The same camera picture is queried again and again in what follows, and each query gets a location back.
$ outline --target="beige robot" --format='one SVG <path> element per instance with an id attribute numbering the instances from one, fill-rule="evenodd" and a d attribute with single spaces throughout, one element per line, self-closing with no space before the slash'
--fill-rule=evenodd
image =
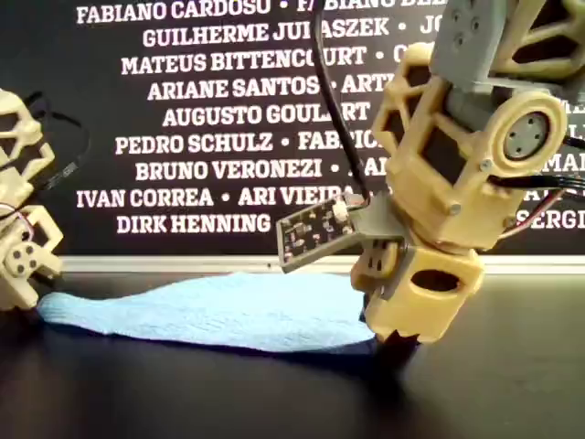
<path id="1" fill-rule="evenodd" d="M 391 194 L 279 221 L 283 270 L 359 243 L 351 284 L 380 342 L 442 338 L 482 285 L 478 252 L 526 227 L 526 190 L 569 187 L 537 176 L 565 140 L 560 99 L 585 102 L 584 66 L 584 2 L 451 0 L 434 45 L 405 52 L 373 124 Z"/>
<path id="2" fill-rule="evenodd" d="M 63 234 L 43 206 L 28 206 L 31 181 L 54 160 L 41 124 L 14 93 L 0 90 L 0 311 L 29 310 L 38 295 L 31 275 L 59 275 L 53 251 Z"/>

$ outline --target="blue cloth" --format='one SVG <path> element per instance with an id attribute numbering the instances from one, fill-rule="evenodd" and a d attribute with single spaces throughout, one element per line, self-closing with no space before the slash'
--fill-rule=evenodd
<path id="1" fill-rule="evenodd" d="M 366 347 L 359 353 L 371 352 L 374 335 L 359 321 L 362 304 L 363 295 L 346 276 L 235 273 L 117 299 L 53 293 L 37 309 L 49 324 L 103 335 L 272 353 L 344 354 L 360 345 Z"/>

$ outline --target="metal strip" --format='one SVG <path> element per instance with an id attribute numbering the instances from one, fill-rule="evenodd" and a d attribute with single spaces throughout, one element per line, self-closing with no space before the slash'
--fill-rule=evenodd
<path id="1" fill-rule="evenodd" d="M 281 273 L 278 256 L 62 256 L 68 273 Z M 492 274 L 585 274 L 585 256 L 482 256 Z M 349 273 L 357 256 L 329 256 L 300 272 Z"/>

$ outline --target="black table surface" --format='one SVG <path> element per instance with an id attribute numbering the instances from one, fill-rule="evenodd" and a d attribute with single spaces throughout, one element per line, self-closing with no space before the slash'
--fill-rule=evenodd
<path id="1" fill-rule="evenodd" d="M 71 275 L 133 294 L 188 275 Z M 582 437 L 585 277 L 491 276 L 404 374 L 0 323 L 4 439 Z"/>

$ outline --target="circuit board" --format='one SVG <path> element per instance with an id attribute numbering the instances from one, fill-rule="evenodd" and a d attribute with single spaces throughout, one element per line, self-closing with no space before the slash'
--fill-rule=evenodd
<path id="1" fill-rule="evenodd" d="M 340 196 L 277 222 L 279 256 L 285 273 L 351 247 L 359 241 L 347 198 Z"/>

